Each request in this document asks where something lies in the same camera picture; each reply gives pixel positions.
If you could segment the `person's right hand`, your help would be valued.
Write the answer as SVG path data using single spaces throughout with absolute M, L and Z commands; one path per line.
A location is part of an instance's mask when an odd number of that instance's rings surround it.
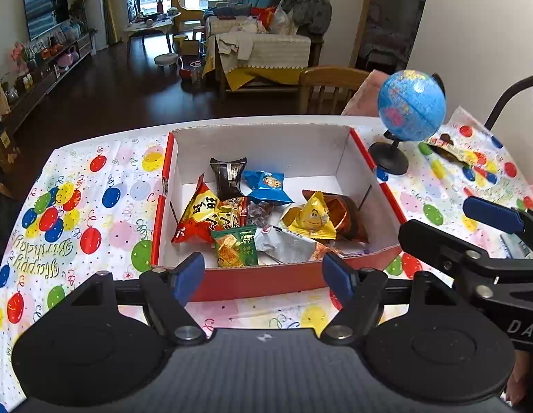
M 533 412 L 533 353 L 515 351 L 515 364 L 505 388 L 505 398 L 522 412 Z

